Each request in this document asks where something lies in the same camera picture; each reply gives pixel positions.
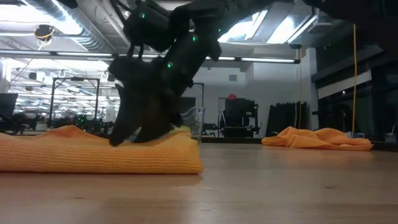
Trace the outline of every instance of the black equipment stand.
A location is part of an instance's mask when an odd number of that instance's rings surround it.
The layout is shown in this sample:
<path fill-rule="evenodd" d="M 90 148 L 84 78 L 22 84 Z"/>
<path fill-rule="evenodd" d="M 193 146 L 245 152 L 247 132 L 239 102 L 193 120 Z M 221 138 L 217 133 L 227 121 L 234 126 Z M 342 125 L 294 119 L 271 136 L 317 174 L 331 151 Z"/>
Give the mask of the black equipment stand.
<path fill-rule="evenodd" d="M 57 80 L 70 80 L 70 81 L 76 81 L 76 82 L 82 82 L 85 80 L 93 80 L 97 81 L 97 88 L 96 88 L 96 99 L 95 99 L 95 113 L 94 113 L 94 119 L 97 119 L 97 110 L 98 110 L 98 96 L 100 94 L 100 79 L 99 78 L 83 78 L 83 77 L 71 77 L 71 78 L 53 78 L 52 80 L 52 91 L 51 91 L 51 103 L 50 103 L 50 117 L 49 117 L 49 122 L 48 126 L 52 124 L 52 111 L 53 111 L 53 104 L 54 104 L 54 93 L 55 90 L 58 88 L 58 86 L 55 86 Z"/>

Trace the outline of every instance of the yellow cable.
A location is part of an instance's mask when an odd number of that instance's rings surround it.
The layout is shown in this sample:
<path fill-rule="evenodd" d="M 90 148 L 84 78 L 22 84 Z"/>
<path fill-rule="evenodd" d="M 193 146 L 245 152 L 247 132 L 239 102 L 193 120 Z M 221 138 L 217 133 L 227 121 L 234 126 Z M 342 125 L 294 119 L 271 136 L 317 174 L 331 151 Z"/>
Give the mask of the yellow cable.
<path fill-rule="evenodd" d="M 54 29 L 52 29 L 52 31 L 51 31 L 51 33 L 50 33 L 50 34 L 47 34 L 47 35 L 44 35 L 44 36 L 37 36 L 37 35 L 35 35 L 35 36 L 36 36 L 36 38 L 43 39 L 43 38 L 50 37 L 51 35 L 53 35 L 53 34 L 54 34 L 54 32 L 55 32 L 55 28 L 54 28 Z"/>
<path fill-rule="evenodd" d="M 353 132 L 351 137 L 354 137 L 355 131 L 355 114 L 356 114 L 356 77 L 358 74 L 358 63 L 356 59 L 356 26 L 354 24 L 354 103 L 353 103 Z"/>
<path fill-rule="evenodd" d="M 302 48 L 300 48 L 300 112 L 299 112 L 299 118 L 298 118 L 298 128 L 301 129 L 301 110 L 302 110 L 302 72 L 301 72 L 301 59 L 303 57 L 302 54 Z"/>

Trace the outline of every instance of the desk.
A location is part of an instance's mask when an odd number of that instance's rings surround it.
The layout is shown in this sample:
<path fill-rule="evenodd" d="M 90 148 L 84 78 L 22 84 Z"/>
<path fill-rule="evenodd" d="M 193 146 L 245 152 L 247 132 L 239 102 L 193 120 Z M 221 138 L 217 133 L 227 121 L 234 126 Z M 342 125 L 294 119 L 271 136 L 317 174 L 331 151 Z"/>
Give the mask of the desk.
<path fill-rule="evenodd" d="M 0 174 L 0 223 L 397 223 L 398 154 L 203 144 L 202 175 Z"/>

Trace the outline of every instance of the black curtain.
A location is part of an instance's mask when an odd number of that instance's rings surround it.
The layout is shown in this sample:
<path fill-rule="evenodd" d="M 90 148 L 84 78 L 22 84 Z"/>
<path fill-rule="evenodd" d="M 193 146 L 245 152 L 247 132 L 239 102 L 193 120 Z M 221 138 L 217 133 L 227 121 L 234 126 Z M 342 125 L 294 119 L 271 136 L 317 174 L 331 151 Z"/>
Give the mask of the black curtain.
<path fill-rule="evenodd" d="M 307 129 L 307 102 L 302 103 L 301 129 Z M 291 126 L 299 128 L 300 123 L 300 102 L 296 103 L 278 103 L 272 105 L 269 109 L 266 136 L 275 136 L 285 128 Z"/>

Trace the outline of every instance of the orange towel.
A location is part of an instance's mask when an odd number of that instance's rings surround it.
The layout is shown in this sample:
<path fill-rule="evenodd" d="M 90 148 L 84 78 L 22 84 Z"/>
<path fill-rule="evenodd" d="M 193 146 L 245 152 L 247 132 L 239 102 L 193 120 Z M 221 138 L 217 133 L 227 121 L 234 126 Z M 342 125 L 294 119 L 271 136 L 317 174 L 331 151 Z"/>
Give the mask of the orange towel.
<path fill-rule="evenodd" d="M 0 134 L 0 171 L 198 174 L 202 170 L 198 143 L 186 131 L 119 147 L 74 126 L 34 137 Z"/>
<path fill-rule="evenodd" d="M 266 146 L 292 148 L 336 149 L 368 151 L 372 144 L 368 139 L 351 139 L 339 130 L 325 128 L 318 131 L 299 130 L 288 127 L 278 136 L 264 138 Z"/>

